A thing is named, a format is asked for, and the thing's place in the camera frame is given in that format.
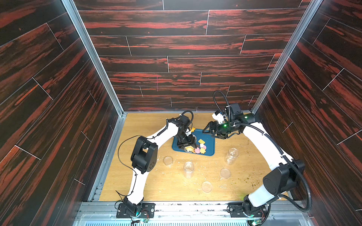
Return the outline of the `clear jar with yellow cookies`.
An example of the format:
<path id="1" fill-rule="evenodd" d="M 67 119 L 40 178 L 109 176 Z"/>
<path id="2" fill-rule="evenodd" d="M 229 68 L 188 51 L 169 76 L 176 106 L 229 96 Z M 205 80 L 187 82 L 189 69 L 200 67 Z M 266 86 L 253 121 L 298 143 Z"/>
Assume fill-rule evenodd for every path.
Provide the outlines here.
<path id="1" fill-rule="evenodd" d="M 182 149 L 187 153 L 193 153 L 195 152 L 197 147 L 198 146 L 197 146 L 196 137 L 194 135 L 191 135 L 190 142 L 184 144 Z"/>

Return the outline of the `clear jar with pink cookie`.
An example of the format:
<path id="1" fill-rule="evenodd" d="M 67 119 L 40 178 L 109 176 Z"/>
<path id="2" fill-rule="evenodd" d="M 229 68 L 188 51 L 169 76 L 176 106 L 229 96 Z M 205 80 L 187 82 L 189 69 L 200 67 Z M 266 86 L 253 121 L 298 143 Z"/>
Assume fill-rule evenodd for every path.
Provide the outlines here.
<path id="1" fill-rule="evenodd" d="M 234 164 L 239 156 L 239 151 L 236 148 L 231 148 L 226 154 L 224 160 L 227 164 Z"/>

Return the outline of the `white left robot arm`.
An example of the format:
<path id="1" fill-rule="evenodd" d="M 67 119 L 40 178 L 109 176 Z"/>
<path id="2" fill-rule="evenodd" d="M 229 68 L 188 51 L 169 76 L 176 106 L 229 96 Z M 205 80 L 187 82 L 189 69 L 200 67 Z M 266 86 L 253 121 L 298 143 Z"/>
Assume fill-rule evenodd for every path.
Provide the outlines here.
<path id="1" fill-rule="evenodd" d="M 133 215 L 138 215 L 141 211 L 147 177 L 156 165 L 158 149 L 173 137 L 177 138 L 177 145 L 181 149 L 197 147 L 196 137 L 189 128 L 192 121 L 193 118 L 181 114 L 176 118 L 167 119 L 166 125 L 154 134 L 148 137 L 139 136 L 136 140 L 131 155 L 131 187 L 123 200 L 125 207 Z"/>

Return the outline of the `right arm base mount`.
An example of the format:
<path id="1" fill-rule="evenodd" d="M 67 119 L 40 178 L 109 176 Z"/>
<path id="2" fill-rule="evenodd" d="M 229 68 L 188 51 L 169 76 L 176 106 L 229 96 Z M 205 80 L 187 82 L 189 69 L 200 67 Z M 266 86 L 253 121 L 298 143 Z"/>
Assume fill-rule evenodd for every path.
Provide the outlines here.
<path id="1" fill-rule="evenodd" d="M 243 202 L 229 203 L 226 210 L 232 218 L 240 218 L 242 216 L 248 218 L 258 218 L 254 220 L 247 220 L 249 226 L 261 226 L 269 217 L 271 207 L 268 204 L 255 207 L 252 205 L 248 196 L 244 197 Z"/>

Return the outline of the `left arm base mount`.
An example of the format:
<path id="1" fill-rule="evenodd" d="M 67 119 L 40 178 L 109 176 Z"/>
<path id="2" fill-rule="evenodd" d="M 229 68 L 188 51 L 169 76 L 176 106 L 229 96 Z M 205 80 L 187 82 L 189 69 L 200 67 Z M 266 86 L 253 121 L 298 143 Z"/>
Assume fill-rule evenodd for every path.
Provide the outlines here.
<path id="1" fill-rule="evenodd" d="M 116 218 L 130 218 L 135 223 L 147 223 L 155 214 L 155 203 L 143 202 L 134 204 L 124 198 L 123 202 L 117 208 Z"/>

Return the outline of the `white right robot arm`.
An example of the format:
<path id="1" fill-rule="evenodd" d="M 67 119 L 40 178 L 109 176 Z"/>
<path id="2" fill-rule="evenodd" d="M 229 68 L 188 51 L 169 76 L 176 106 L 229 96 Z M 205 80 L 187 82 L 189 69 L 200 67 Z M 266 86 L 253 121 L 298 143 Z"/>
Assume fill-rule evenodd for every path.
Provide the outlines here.
<path id="1" fill-rule="evenodd" d="M 234 113 L 227 120 L 219 111 L 216 111 L 213 118 L 214 121 L 207 124 L 202 130 L 203 133 L 220 139 L 228 139 L 235 134 L 244 134 L 259 150 L 271 170 L 264 176 L 262 185 L 244 197 L 244 210 L 258 210 L 301 183 L 300 176 L 305 169 L 303 161 L 294 160 L 273 141 L 253 114 Z"/>

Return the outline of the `clear jar with mixed cookies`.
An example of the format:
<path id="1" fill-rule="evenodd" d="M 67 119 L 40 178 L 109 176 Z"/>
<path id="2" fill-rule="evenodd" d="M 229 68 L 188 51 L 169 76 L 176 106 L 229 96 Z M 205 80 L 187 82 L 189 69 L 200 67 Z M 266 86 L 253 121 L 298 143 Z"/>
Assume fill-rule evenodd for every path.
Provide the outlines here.
<path id="1" fill-rule="evenodd" d="M 187 179 L 191 179 L 194 174 L 194 169 L 194 164 L 191 161 L 186 162 L 183 166 L 184 177 Z"/>

